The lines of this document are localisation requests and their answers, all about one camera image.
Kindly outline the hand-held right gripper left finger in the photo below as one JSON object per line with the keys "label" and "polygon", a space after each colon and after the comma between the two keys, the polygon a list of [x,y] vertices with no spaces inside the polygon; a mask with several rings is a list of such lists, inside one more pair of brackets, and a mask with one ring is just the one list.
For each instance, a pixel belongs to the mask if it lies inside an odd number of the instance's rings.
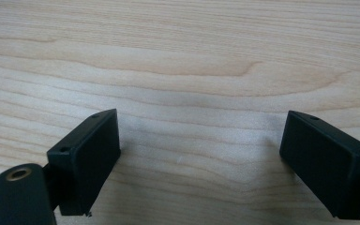
{"label": "hand-held right gripper left finger", "polygon": [[89,214],[120,155],[117,111],[86,118],[47,152],[52,204],[64,216]]}

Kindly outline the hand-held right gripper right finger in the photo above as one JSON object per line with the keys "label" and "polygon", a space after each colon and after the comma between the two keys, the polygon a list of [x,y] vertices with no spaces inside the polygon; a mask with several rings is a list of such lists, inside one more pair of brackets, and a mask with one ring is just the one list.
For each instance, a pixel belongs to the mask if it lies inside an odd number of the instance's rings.
{"label": "hand-held right gripper right finger", "polygon": [[360,141],[316,116],[290,111],[279,153],[332,216],[360,219]]}

